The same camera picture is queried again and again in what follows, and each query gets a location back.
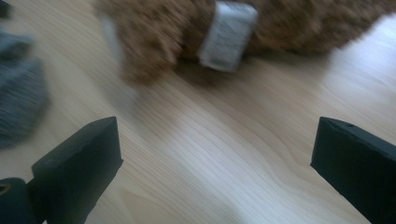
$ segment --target light wood grain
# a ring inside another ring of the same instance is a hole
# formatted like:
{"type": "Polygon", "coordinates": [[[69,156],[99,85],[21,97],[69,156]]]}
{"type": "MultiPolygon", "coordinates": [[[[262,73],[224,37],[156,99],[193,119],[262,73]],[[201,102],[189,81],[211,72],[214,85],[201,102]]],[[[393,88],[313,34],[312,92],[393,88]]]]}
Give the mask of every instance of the light wood grain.
{"type": "Polygon", "coordinates": [[[368,223],[309,166],[321,116],[396,144],[396,18],[361,41],[305,58],[244,60],[214,87],[183,75],[133,90],[89,1],[14,0],[15,33],[35,36],[51,102],[34,134],[0,151],[0,178],[30,167],[85,124],[119,121],[125,163],[87,223],[368,223]]]}

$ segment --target white fabric tag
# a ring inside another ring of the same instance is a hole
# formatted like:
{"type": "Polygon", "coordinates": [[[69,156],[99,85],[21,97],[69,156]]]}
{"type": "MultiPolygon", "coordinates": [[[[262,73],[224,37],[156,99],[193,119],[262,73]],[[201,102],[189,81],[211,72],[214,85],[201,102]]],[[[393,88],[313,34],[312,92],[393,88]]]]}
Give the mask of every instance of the white fabric tag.
{"type": "Polygon", "coordinates": [[[198,51],[200,63],[223,72],[234,72],[259,13],[251,5],[216,2],[216,13],[206,39],[198,51]]]}

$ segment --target plush toy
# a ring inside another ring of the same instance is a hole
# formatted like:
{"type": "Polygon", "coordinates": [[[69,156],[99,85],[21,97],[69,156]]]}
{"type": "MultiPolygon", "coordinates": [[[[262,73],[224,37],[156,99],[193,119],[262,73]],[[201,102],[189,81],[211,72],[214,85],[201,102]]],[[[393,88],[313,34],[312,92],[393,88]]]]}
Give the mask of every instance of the plush toy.
{"type": "MultiPolygon", "coordinates": [[[[343,47],[396,11],[395,0],[238,0],[258,13],[244,54],[267,49],[322,53],[343,47]]],[[[96,15],[120,62],[121,78],[149,85],[179,58],[198,60],[215,0],[96,0],[96,15]]]]}
{"type": "Polygon", "coordinates": [[[26,58],[33,42],[0,26],[0,149],[31,134],[49,100],[42,62],[26,58]]]}

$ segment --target teddy bear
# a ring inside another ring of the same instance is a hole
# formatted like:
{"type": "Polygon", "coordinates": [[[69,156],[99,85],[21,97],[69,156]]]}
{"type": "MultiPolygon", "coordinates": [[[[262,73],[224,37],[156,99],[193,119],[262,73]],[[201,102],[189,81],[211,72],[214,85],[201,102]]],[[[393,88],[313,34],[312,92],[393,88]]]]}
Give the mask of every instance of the teddy bear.
{"type": "Polygon", "coordinates": [[[246,44],[238,45],[244,46],[242,55],[268,49],[325,53],[396,11],[395,0],[96,0],[94,10],[120,64],[121,79],[148,86],[171,74],[179,59],[200,61],[219,18],[219,3],[248,6],[256,13],[246,44]]]}

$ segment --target gray fabric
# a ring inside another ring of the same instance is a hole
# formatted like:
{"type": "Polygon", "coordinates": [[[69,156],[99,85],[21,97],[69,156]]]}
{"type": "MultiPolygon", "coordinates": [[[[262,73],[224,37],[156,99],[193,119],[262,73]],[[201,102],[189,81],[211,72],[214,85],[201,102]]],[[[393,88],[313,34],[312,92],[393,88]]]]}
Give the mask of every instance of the gray fabric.
{"type": "Polygon", "coordinates": [[[23,57],[32,42],[28,35],[10,35],[0,28],[0,61],[23,57]]]}
{"type": "Polygon", "coordinates": [[[48,99],[41,62],[22,58],[31,43],[28,36],[0,30],[0,148],[32,131],[48,99]]]}

